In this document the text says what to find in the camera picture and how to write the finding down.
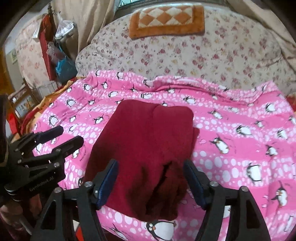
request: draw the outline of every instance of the pink bed sheet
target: pink bed sheet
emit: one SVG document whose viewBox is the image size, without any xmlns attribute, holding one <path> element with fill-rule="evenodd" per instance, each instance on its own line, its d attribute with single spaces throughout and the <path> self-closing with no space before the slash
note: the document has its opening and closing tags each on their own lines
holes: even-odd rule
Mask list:
<svg viewBox="0 0 296 241">
<path fill-rule="evenodd" d="M 224 187 L 249 187 L 272 240 L 288 236 L 296 223 L 296 118 L 273 82 L 242 91 L 189 77 L 159 76 L 150 81 L 131 72 L 90 72 L 51 104 L 34 128 L 64 128 L 63 135 L 39 145 L 35 155 L 50 153 L 74 136 L 84 138 L 83 147 L 66 158 L 61 187 L 78 187 L 93 144 L 124 99 L 191 108 L 193 123 L 200 129 L 192 153 L 198 170 Z M 220 241 L 226 237 L 230 208 L 225 207 Z M 102 227 L 122 239 L 155 239 L 149 223 L 106 206 L 97 213 Z M 204 214 L 188 189 L 177 219 L 158 227 L 166 240 L 194 240 Z"/>
</svg>

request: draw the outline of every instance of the penguin print bed sheet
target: penguin print bed sheet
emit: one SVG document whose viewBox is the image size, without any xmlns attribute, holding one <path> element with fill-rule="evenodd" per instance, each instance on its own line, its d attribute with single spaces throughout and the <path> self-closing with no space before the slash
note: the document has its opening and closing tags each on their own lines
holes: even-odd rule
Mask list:
<svg viewBox="0 0 296 241">
<path fill-rule="evenodd" d="M 249 187 L 271 239 L 285 240 L 296 223 L 296 118 L 273 82 L 243 91 L 181 76 L 148 80 L 131 72 L 90 72 L 60 95 L 34 127 L 34 132 L 64 128 L 63 135 L 38 145 L 35 155 L 50 153 L 74 136 L 84 138 L 83 147 L 66 158 L 62 188 L 81 185 L 93 144 L 127 99 L 191 108 L 194 126 L 200 129 L 193 163 L 224 187 Z M 230 210 L 224 209 L 219 241 L 225 240 Z M 205 212 L 188 189 L 176 220 L 144 222 L 106 206 L 97 214 L 102 227 L 123 240 L 189 241 L 195 239 Z"/>
</svg>

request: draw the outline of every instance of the screw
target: screw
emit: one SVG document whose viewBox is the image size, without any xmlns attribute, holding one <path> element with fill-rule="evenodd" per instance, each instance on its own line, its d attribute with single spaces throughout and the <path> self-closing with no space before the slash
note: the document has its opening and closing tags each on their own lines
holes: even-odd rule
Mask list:
<svg viewBox="0 0 296 241">
<path fill-rule="evenodd" d="M 91 186 L 92 186 L 92 182 L 91 182 L 91 181 L 88 181 L 88 182 L 86 182 L 86 183 L 84 184 L 84 186 L 86 186 L 87 188 L 88 188 L 88 187 L 91 187 Z"/>
<path fill-rule="evenodd" d="M 54 192 L 55 192 L 55 193 L 59 193 L 59 192 L 61 192 L 61 191 L 62 191 L 62 189 L 61 189 L 60 187 L 57 187 L 57 188 L 54 189 Z"/>
<path fill-rule="evenodd" d="M 217 186 L 219 186 L 219 183 L 217 183 L 216 181 L 210 181 L 210 185 L 212 187 L 217 187 Z"/>
<path fill-rule="evenodd" d="M 244 192 L 248 192 L 248 191 L 249 191 L 248 187 L 246 187 L 246 186 L 241 186 L 241 189 L 242 189 L 242 191 L 244 191 Z"/>
</svg>

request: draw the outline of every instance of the metal bolt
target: metal bolt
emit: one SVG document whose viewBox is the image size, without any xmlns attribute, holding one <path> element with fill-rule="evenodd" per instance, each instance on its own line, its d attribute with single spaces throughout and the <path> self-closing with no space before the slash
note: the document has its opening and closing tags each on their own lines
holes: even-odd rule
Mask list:
<svg viewBox="0 0 296 241">
<path fill-rule="evenodd" d="M 242 191 L 244 191 L 244 192 L 248 192 L 248 191 L 249 191 L 248 187 L 246 187 L 246 186 L 241 186 L 241 189 L 242 189 Z"/>
<path fill-rule="evenodd" d="M 91 186 L 92 186 L 92 182 L 91 182 L 91 181 L 88 181 L 88 182 L 86 182 L 86 183 L 84 184 L 84 186 L 86 186 L 87 188 L 88 188 L 88 187 L 91 187 Z"/>
<path fill-rule="evenodd" d="M 219 186 L 219 183 L 216 182 L 216 181 L 210 181 L 210 185 L 211 185 L 212 187 L 217 187 L 217 186 Z"/>
<path fill-rule="evenodd" d="M 62 191 L 62 189 L 61 189 L 60 187 L 57 187 L 57 188 L 54 189 L 54 192 L 55 192 L 55 193 L 59 193 L 59 192 L 61 192 L 61 191 Z"/>
</svg>

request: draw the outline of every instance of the folded clothing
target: folded clothing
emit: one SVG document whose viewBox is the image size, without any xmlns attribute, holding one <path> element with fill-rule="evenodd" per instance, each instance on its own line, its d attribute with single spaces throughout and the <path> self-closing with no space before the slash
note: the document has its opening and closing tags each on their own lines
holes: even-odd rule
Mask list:
<svg viewBox="0 0 296 241">
<path fill-rule="evenodd" d="M 142 221 L 175 219 L 187 188 L 183 161 L 199 134 L 192 122 L 187 107 L 122 101 L 93 146 L 84 181 L 115 158 L 119 173 L 106 205 Z"/>
<path fill-rule="evenodd" d="M 131 16 L 129 37 L 203 34 L 204 9 L 201 5 L 162 4 L 143 8 Z"/>
</svg>

